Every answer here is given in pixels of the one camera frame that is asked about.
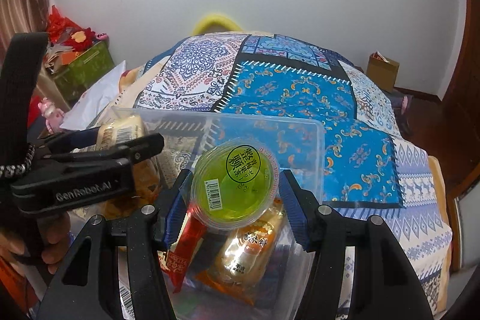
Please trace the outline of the person left hand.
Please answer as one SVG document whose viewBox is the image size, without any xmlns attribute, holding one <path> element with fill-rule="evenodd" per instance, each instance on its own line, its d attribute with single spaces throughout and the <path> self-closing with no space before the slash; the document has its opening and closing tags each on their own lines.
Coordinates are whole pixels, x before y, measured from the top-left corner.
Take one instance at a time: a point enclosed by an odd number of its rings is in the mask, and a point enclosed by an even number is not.
<svg viewBox="0 0 480 320">
<path fill-rule="evenodd" d="M 47 218 L 41 223 L 41 235 L 45 243 L 41 258 L 47 265 L 50 274 L 55 274 L 70 246 L 69 232 L 71 221 L 68 213 L 62 213 L 54 218 Z M 22 277 L 25 276 L 23 266 L 14 255 L 23 255 L 24 241 L 13 232 L 1 229 L 1 258 L 4 259 Z"/>
</svg>

